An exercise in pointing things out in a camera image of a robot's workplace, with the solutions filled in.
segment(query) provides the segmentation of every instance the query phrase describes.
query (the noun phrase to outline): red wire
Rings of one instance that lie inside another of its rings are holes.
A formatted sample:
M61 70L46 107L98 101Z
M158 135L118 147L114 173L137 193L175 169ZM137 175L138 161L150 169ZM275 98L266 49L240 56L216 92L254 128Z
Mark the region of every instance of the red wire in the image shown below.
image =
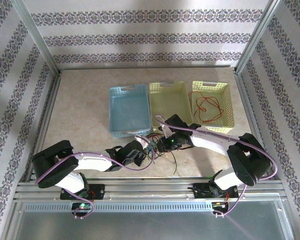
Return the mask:
M226 193L225 193L225 196L226 196L226 203L225 203L225 204L229 204L229 193L226 192Z
M200 93L201 97L198 97L195 101L196 106L197 106L197 110L194 112L193 116L195 116L197 113L199 114L199 119L202 123L210 123L212 121L218 120L219 118L221 118L222 114L224 113L224 110L220 108L220 103L218 101L218 99L214 96L210 96L210 97L205 97L203 96L202 92L200 91L192 91L188 94L188 96L190 96L193 93ZM203 120L201 118L201 111L202 112L206 112L207 109L204 107L201 107L202 104L207 101L209 104L211 104L212 106L216 107L217 109L219 109L219 114L214 116L213 118L211 118L210 120Z

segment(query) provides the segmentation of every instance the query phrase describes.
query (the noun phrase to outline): plastic basket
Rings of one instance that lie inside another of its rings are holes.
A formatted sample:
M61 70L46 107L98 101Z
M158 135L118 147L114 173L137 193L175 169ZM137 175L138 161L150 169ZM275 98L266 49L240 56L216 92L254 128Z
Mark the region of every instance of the plastic basket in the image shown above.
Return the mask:
M109 89L109 130L115 138L150 133L151 120L145 84Z
M187 124L193 123L187 88L183 81L150 83L149 88L151 123L154 130L160 126L155 120L156 115L168 119L178 114Z
M215 97L217 98L220 108L224 110L222 116L211 122L202 123L199 119L199 112L193 116L193 122L195 124L200 124L206 126L207 129L219 132L227 133L235 127L234 114L230 97L230 88L228 83L224 82L207 82L207 81L193 81L192 82L192 91L199 91L204 97ZM194 114L198 109L196 100L201 97L201 94L194 92L190 95L191 98L191 108L192 113ZM201 119L204 121L210 120L213 117L217 116L220 112L218 108L212 106L208 102L202 104L203 108L206 109L206 112L201 112Z

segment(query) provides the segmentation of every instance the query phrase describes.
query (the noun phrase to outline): red wire bundle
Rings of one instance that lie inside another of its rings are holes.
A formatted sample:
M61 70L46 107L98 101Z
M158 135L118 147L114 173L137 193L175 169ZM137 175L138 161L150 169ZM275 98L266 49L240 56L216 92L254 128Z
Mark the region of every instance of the red wire bundle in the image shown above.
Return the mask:
M205 97L205 96L203 96L202 92L200 92L200 91L192 91L192 92L190 92L190 93L188 94L188 96L190 96L190 95L193 94L193 93L200 93L200 95L201 95L201 97L198 97L198 98L196 99L196 101L195 101L196 106L197 106L197 110L194 112L193 116L195 116L195 115L197 114L197 112L198 112L198 114L199 114L199 119L200 119L200 121L201 121L202 123L210 123L210 122L212 122L212 121L215 121L215 120L218 120L219 118L221 118L222 114L224 113L224 110L220 108L220 103L219 103L219 101L218 101L218 99L217 99L216 97L214 97L214 96ZM212 106L214 106L214 107L216 107L217 109L219 109L219 114L216 115L216 116L214 116L214 117L211 118L210 120L203 120L203 119L201 118L201 111L202 111L202 112L206 112L206 111L207 111L206 108L201 107L202 104L203 104L205 101L207 101L209 104L211 104Z

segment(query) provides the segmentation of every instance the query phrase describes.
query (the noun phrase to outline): beige tabletop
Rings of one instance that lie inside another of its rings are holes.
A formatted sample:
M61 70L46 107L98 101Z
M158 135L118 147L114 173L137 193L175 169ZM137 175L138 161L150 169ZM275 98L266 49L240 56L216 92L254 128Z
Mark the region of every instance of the beige tabletop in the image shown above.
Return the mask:
M114 138L109 132L109 88L167 81L186 82L188 92L192 89L192 81L228 83L235 123L234 129L228 134L239 136L251 132L230 67L65 70L62 73L44 149L61 140L69 140L74 152L100 152L114 146L124 146L133 138ZM171 153L159 157L155 164L144 171L120 169L115 172L81 172L87 178L211 177L217 171L231 166L227 157L199 147L174 151L174 155L177 161L175 175L175 161ZM145 159L142 167L149 163ZM138 168L134 163L129 167Z

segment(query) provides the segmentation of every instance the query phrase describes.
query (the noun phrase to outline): blue plastic basket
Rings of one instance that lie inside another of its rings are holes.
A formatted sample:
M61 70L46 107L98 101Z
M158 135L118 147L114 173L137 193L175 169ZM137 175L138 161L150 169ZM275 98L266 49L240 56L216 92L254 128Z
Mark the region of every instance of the blue plastic basket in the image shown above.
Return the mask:
M115 138L147 135L151 128L145 84L109 89L109 129Z

